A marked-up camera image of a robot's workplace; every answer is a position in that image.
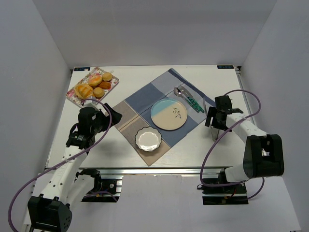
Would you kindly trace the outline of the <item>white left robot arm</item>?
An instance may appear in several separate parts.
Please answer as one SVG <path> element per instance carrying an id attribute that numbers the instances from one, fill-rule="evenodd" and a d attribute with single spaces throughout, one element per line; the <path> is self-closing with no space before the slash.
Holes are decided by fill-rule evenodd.
<path id="1" fill-rule="evenodd" d="M 95 188 L 98 174 L 78 173 L 78 170 L 97 144 L 95 136 L 101 132 L 106 134 L 122 118 L 108 104 L 103 107 L 106 113 L 91 104 L 80 109 L 78 122 L 70 129 L 61 163 L 52 167 L 52 178 L 39 196 L 31 196 L 28 201 L 33 230 L 66 232 L 72 221 L 73 204 Z"/>

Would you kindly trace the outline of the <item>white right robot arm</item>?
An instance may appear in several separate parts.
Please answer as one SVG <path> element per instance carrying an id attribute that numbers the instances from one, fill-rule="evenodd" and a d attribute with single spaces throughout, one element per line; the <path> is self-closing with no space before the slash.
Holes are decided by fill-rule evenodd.
<path id="1" fill-rule="evenodd" d="M 283 175 L 281 137 L 256 127 L 242 110 L 233 108 L 228 95 L 215 98 L 215 107 L 209 108 L 205 126 L 223 132 L 207 152 L 206 157 L 229 132 L 236 134 L 245 144 L 242 163 L 220 171 L 217 183 L 210 184 L 211 187 L 227 187 L 253 178 Z"/>

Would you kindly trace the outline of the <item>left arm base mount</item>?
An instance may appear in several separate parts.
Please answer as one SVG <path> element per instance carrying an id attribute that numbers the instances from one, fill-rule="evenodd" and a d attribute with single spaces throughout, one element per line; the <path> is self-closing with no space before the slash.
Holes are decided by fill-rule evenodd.
<path id="1" fill-rule="evenodd" d="M 83 197 L 82 202 L 89 203 L 116 203 L 120 197 L 122 188 L 122 176 L 114 174 L 102 174 L 96 169 L 85 169 L 76 173 L 78 177 L 90 176 L 92 188 Z"/>

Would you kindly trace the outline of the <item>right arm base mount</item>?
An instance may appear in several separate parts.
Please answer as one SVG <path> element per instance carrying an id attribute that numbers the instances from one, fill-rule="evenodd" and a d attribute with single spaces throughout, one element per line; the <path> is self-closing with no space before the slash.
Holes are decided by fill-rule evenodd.
<path id="1" fill-rule="evenodd" d="M 199 184 L 204 205 L 241 205 L 249 204 L 245 184 L 227 187 L 207 187 Z"/>

